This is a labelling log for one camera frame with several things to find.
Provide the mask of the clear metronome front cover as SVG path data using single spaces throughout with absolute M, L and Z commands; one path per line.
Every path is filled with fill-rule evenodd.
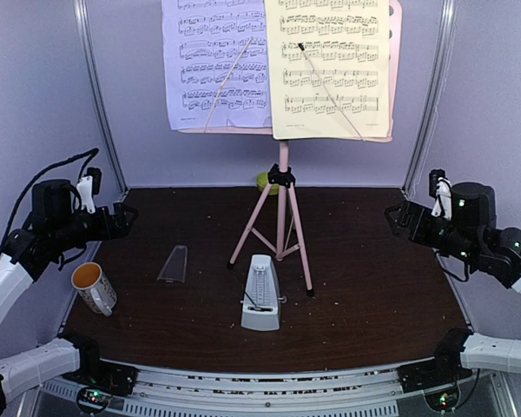
M 184 283 L 187 275 L 187 263 L 188 247 L 175 245 L 164 262 L 157 280 L 168 283 Z

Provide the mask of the grey metronome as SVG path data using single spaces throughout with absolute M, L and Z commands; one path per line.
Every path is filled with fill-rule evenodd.
M 280 306 L 286 300 L 280 294 L 279 279 L 272 257 L 253 255 L 241 304 L 241 326 L 257 332 L 278 331 Z

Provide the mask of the yellowed sheet music paper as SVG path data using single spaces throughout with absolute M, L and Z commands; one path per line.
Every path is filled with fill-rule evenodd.
M 273 136 L 387 142 L 390 4 L 266 1 Z

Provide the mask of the lavender sheet music paper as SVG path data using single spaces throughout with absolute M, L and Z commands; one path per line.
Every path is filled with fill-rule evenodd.
M 271 126 L 262 1 L 164 1 L 162 34 L 171 129 Z

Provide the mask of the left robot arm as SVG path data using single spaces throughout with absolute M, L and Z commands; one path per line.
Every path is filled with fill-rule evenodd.
M 83 254 L 90 242 L 126 237 L 138 217 L 135 208 L 116 202 L 98 207 L 102 172 L 90 166 L 93 148 L 40 170 L 14 206 L 31 196 L 31 210 L 21 228 L 8 225 L 0 243 L 0 326 L 23 293 L 51 263 L 63 268 L 66 252 Z M 63 374 L 76 373 L 90 386 L 107 379 L 99 345 L 77 332 L 0 360 L 0 415 L 21 394 Z

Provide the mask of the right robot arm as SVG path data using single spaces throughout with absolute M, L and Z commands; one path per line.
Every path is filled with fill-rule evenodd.
M 480 272 L 521 295 L 521 229 L 497 228 L 494 189 L 452 184 L 441 170 L 431 173 L 429 189 L 435 200 L 430 208 L 404 200 L 385 209 L 392 234 L 461 261 L 462 281 Z M 452 329 L 437 345 L 427 373 L 443 384 L 460 369 L 521 374 L 521 341 Z

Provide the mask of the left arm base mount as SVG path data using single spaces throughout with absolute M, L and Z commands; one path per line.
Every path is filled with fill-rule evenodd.
M 71 342 L 80 359 L 76 371 L 62 375 L 65 380 L 121 397 L 133 393 L 138 375 L 136 367 L 103 360 L 99 343 L 86 335 L 63 332 L 58 337 Z

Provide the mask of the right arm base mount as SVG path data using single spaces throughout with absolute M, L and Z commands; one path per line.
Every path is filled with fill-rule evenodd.
M 461 364 L 464 343 L 473 335 L 469 329 L 454 328 L 438 343 L 430 360 L 417 361 L 397 368 L 399 382 L 405 394 L 454 383 L 472 376 Z

